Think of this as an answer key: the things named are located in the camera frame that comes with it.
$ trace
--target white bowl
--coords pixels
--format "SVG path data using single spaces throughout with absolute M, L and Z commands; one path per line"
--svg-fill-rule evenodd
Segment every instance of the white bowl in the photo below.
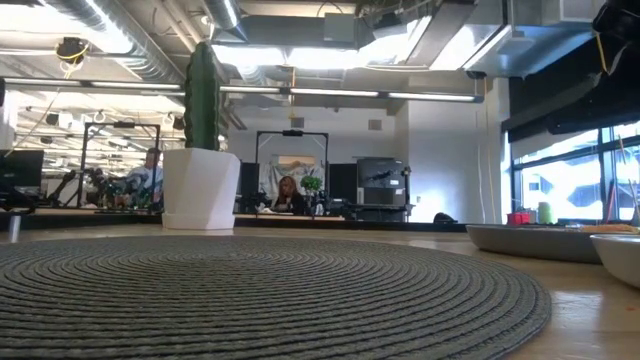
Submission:
M 640 288 L 640 236 L 593 235 L 591 240 L 611 275 Z

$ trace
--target white wall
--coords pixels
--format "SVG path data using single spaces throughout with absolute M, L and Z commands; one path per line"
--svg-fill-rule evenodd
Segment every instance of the white wall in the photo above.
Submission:
M 396 159 L 409 163 L 409 102 L 406 102 L 396 114 L 393 133 Z
M 508 82 L 496 80 L 483 104 L 412 101 L 408 107 L 410 194 L 416 205 L 411 221 L 431 222 L 444 212 L 462 223 L 502 222 L 501 194 L 510 194 L 502 188 L 500 167 Z M 404 115 L 400 112 L 398 120 Z
M 0 149 L 11 149 L 18 126 L 18 108 L 14 103 L 15 94 L 7 91 L 4 104 L 0 106 Z
M 256 131 L 282 131 L 290 129 L 291 109 L 273 108 L 257 110 L 243 108 L 237 111 L 249 130 L 229 133 L 229 152 L 244 162 L 255 161 Z M 329 162 L 354 163 L 358 157 L 394 157 L 394 118 L 382 109 L 341 109 L 335 112 L 324 108 L 297 108 L 296 116 L 305 118 L 304 131 L 329 134 Z M 382 131 L 369 131 L 369 119 L 382 120 Z M 324 137 L 302 138 L 268 134 L 260 137 L 260 163 L 268 163 L 276 155 L 304 155 L 324 161 Z
M 314 156 L 316 163 L 324 161 L 325 138 L 310 136 L 302 138 L 274 135 L 271 140 L 268 134 L 260 137 L 259 162 L 266 164 L 277 155 Z M 253 131 L 232 132 L 229 134 L 229 152 L 235 154 L 243 162 L 255 162 L 256 133 Z M 329 162 L 333 164 L 355 163 L 358 157 L 394 157 L 393 139 L 388 137 L 329 135 Z

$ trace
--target wooden table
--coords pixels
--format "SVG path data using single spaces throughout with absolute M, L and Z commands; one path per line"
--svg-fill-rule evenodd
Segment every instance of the wooden table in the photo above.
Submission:
M 240 219 L 344 221 L 342 216 L 298 216 L 286 214 L 234 214 Z

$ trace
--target cactus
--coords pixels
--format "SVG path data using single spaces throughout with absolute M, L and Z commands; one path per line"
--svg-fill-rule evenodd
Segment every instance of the cactus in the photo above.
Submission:
M 205 42 L 196 46 L 187 67 L 184 113 L 185 147 L 218 151 L 219 86 L 213 50 Z

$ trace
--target gray placemat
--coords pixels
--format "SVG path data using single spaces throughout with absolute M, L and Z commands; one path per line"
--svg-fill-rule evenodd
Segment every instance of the gray placemat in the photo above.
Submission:
M 34 242 L 0 271 L 2 359 L 489 359 L 551 309 L 507 266 L 354 241 Z

